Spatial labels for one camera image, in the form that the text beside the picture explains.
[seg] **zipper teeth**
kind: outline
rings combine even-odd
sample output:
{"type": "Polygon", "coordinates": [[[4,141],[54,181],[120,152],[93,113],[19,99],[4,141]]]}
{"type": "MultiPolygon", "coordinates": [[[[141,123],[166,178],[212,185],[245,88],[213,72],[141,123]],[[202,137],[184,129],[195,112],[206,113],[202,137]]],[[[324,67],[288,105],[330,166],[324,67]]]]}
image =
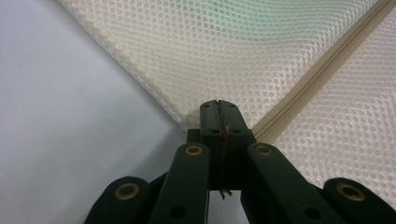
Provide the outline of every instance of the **zipper teeth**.
{"type": "Polygon", "coordinates": [[[318,93],[339,67],[349,58],[361,42],[388,15],[396,5],[393,0],[379,0],[358,20],[311,68],[312,77],[303,84],[277,113],[268,113],[252,131],[259,142],[273,143],[287,128],[291,120],[318,93]]]}

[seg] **white surface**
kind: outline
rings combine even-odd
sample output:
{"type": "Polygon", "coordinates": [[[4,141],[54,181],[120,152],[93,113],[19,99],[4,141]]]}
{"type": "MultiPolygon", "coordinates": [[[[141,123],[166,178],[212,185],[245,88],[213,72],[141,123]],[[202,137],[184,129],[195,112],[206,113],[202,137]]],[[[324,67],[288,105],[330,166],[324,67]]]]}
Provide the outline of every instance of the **white surface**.
{"type": "Polygon", "coordinates": [[[396,9],[275,142],[313,184],[343,176],[396,208],[396,9]]]}
{"type": "Polygon", "coordinates": [[[183,129],[202,102],[253,127],[376,0],[59,0],[183,129]]]}
{"type": "MultiPolygon", "coordinates": [[[[78,224],[113,180],[164,173],[186,134],[56,1],[0,1],[0,223],[78,224]]],[[[212,193],[209,223],[247,223],[212,193]]]]}

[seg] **mesh bag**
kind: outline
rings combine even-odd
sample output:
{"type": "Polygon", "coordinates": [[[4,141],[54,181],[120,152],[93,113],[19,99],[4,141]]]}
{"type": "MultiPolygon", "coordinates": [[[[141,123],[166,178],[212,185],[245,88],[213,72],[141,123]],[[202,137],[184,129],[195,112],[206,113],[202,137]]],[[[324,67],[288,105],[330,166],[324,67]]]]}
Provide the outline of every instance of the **mesh bag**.
{"type": "Polygon", "coordinates": [[[396,10],[275,142],[313,184],[355,179],[396,208],[396,10]]]}
{"type": "Polygon", "coordinates": [[[212,99],[255,125],[376,1],[60,2],[187,129],[212,99]]]}

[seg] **beige zipper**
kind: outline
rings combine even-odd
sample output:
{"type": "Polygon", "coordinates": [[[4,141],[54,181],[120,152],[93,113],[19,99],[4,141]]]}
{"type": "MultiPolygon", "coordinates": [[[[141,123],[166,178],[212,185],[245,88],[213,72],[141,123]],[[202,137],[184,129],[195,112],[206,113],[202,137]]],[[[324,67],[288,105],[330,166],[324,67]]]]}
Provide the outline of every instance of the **beige zipper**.
{"type": "Polygon", "coordinates": [[[395,0],[379,0],[305,73],[252,131],[259,142],[274,143],[363,40],[391,12],[395,0]]]}

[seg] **black metal arm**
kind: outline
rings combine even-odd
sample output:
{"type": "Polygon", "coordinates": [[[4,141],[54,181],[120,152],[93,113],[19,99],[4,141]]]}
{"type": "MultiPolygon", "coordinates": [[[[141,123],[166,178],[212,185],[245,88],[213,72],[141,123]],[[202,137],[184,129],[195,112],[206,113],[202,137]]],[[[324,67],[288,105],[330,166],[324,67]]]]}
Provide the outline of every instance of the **black metal arm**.
{"type": "Polygon", "coordinates": [[[210,101],[200,113],[201,129],[188,131],[167,174],[114,181],[85,223],[206,223],[210,190],[241,190],[249,223],[396,223],[396,212],[355,181],[309,184],[276,147],[256,143],[236,105],[210,101]]]}

